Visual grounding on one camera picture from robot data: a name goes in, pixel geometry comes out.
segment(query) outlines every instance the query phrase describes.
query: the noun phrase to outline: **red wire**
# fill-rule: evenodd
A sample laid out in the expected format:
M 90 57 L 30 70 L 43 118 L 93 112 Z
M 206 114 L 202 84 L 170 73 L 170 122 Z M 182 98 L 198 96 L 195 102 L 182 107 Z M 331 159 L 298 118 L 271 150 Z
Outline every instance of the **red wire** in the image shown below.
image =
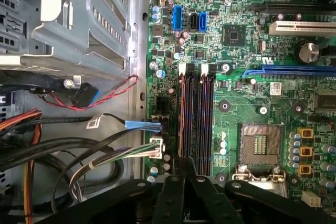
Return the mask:
M 130 85 L 128 85 L 127 88 L 124 88 L 123 90 L 121 90 L 119 93 L 116 93 L 123 85 L 125 85 L 127 82 L 129 82 L 132 78 L 135 78 L 134 82 Z M 139 80 L 139 77 L 136 76 L 136 75 L 132 75 L 132 76 L 129 76 L 126 80 L 124 80 L 122 83 L 120 83 L 114 90 L 112 90 L 106 97 L 104 97 L 103 99 L 97 101 L 97 102 L 94 102 L 93 104 L 89 105 L 88 107 L 86 108 L 78 108 L 76 106 L 72 106 L 72 105 L 66 105 L 64 104 L 54 93 L 49 93 L 50 96 L 52 96 L 55 101 L 57 103 L 53 103 L 53 102 L 49 102 L 45 99 L 45 97 L 43 96 L 39 96 L 42 100 L 44 100 L 46 103 L 52 105 L 52 106 L 57 106 L 57 107 L 62 107 L 62 108 L 67 108 L 67 109 L 71 109 L 71 110 L 77 110 L 77 111 L 84 111 L 86 109 L 89 109 L 89 108 L 92 108 L 96 105 L 100 105 L 106 101 L 108 101 L 109 99 L 113 98 L 113 97 L 116 97 L 118 95 L 121 95 L 121 94 L 124 94 L 126 93 L 127 91 L 129 91 L 134 85 L 136 85 L 136 83 L 138 82 Z

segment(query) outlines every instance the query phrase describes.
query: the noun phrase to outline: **blue sata port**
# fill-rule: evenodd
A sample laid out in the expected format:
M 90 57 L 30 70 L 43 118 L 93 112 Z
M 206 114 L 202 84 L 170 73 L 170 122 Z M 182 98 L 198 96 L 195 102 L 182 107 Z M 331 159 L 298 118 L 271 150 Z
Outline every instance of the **blue sata port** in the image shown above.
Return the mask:
M 173 31 L 182 30 L 182 6 L 175 5 L 173 11 Z
M 206 12 L 200 12 L 198 14 L 198 31 L 206 32 Z

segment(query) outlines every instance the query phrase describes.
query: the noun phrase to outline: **yellow wire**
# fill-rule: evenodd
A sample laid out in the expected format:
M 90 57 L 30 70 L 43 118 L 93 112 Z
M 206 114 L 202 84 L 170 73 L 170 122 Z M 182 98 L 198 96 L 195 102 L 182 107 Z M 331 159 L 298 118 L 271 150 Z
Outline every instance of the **yellow wire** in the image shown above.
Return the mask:
M 24 202 L 24 211 L 25 211 L 25 216 L 26 216 L 26 224 L 29 224 L 29 219 L 28 219 L 28 199 L 27 199 L 27 177 L 28 177 L 28 163 L 24 165 L 24 170 L 23 170 L 23 202 Z

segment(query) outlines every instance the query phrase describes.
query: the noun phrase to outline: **barcode label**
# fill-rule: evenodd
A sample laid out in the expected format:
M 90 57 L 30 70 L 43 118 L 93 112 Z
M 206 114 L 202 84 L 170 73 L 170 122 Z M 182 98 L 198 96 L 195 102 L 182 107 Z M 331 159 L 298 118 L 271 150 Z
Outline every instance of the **barcode label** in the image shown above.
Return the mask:
M 281 82 L 271 82 L 270 95 L 281 95 Z
M 99 127 L 100 119 L 103 115 L 96 115 L 94 116 L 86 125 L 86 129 L 96 129 Z

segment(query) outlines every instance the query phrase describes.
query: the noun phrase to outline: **motherboard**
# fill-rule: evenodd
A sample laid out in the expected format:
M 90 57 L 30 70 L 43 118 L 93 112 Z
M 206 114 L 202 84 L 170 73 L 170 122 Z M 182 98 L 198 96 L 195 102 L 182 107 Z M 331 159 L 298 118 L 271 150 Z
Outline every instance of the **motherboard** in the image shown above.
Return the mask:
M 150 0 L 144 176 L 192 157 L 336 215 L 333 0 Z

